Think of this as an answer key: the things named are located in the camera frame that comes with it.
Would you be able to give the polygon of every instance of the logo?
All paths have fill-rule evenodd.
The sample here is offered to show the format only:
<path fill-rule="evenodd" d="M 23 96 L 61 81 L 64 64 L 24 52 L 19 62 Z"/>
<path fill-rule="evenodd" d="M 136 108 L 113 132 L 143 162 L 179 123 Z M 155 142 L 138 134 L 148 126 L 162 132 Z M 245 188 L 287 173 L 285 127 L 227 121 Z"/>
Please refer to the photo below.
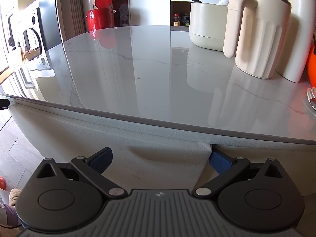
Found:
<path fill-rule="evenodd" d="M 160 197 L 164 196 L 165 194 L 160 191 L 159 193 L 156 193 L 156 195 L 160 198 Z"/>

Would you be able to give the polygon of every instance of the countertop edge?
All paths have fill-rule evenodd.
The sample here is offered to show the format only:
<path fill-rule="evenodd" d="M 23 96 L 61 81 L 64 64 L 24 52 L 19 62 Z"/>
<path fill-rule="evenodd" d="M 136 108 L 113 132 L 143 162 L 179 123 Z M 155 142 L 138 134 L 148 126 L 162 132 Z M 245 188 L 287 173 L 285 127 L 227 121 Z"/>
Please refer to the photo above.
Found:
<path fill-rule="evenodd" d="M 222 129 L 214 129 L 214 128 L 207 128 L 201 126 L 192 126 L 180 123 L 173 123 L 173 122 L 166 122 L 160 121 L 155 119 L 146 119 L 146 118 L 139 118 L 134 116 L 127 116 L 127 115 L 120 115 L 115 113 L 103 112 L 103 111 L 95 111 L 85 108 L 73 107 L 69 105 L 62 105 L 57 103 L 45 102 L 40 100 L 32 100 L 28 98 L 18 97 L 14 95 L 0 93 L 1 96 L 12 98 L 15 100 L 21 100 L 26 102 L 35 103 L 42 106 L 53 107 L 62 110 L 68 110 L 83 114 L 94 115 L 98 117 L 104 118 L 112 118 L 127 122 L 134 122 L 139 124 L 145 125 L 152 125 L 152 126 L 159 126 L 164 128 L 170 129 L 178 129 L 190 132 L 197 132 L 197 133 L 204 133 L 204 134 L 213 134 L 213 135 L 221 135 L 221 136 L 228 136 L 228 137 L 236 137 L 236 138 L 243 138 L 243 139 L 252 139 L 252 140 L 261 140 L 261 141 L 274 141 L 274 142 L 284 142 L 284 143 L 293 143 L 293 144 L 306 144 L 306 145 L 316 145 L 316 141 L 312 140 L 304 140 L 304 139 L 295 139 L 295 138 L 288 138 L 288 137 L 279 137 L 279 136 L 272 136 L 272 135 L 265 135 L 265 134 L 253 134 L 253 133 L 240 133 L 231 130 L 222 130 Z"/>

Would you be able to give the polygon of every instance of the red trash bin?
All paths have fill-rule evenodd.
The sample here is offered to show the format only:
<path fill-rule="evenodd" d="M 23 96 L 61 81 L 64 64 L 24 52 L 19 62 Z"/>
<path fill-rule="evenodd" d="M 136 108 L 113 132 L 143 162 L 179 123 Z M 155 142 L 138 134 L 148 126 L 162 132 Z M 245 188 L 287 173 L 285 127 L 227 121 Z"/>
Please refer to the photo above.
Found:
<path fill-rule="evenodd" d="M 93 38 L 98 38 L 95 32 L 98 29 L 114 27 L 114 12 L 110 6 L 112 0 L 94 0 L 97 9 L 87 12 L 88 30 Z"/>

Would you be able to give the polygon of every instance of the gray grip pad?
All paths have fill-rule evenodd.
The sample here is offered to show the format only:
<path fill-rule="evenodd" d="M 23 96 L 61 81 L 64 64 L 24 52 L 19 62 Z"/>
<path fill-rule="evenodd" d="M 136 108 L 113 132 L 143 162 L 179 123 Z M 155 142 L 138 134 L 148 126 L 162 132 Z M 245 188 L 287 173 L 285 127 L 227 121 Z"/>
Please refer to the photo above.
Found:
<path fill-rule="evenodd" d="M 302 237 L 295 229 L 252 233 L 222 218 L 213 202 L 196 199 L 187 190 L 134 190 L 111 200 L 90 224 L 60 234 L 25 230 L 20 237 Z"/>

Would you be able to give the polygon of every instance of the white canister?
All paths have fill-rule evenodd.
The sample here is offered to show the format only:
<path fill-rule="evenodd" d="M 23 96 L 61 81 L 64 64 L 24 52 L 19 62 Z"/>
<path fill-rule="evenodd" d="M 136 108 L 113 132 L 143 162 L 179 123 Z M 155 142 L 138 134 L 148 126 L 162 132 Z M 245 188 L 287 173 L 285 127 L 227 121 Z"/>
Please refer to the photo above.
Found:
<path fill-rule="evenodd" d="M 227 7 L 209 3 L 191 3 L 189 34 L 200 47 L 223 51 Z"/>
<path fill-rule="evenodd" d="M 287 0 L 230 0 L 224 54 L 236 54 L 236 65 L 255 77 L 268 79 L 276 68 L 288 29 Z"/>
<path fill-rule="evenodd" d="M 276 67 L 286 79 L 298 83 L 308 58 L 315 29 L 316 0 L 289 0 L 292 5 L 286 41 Z"/>

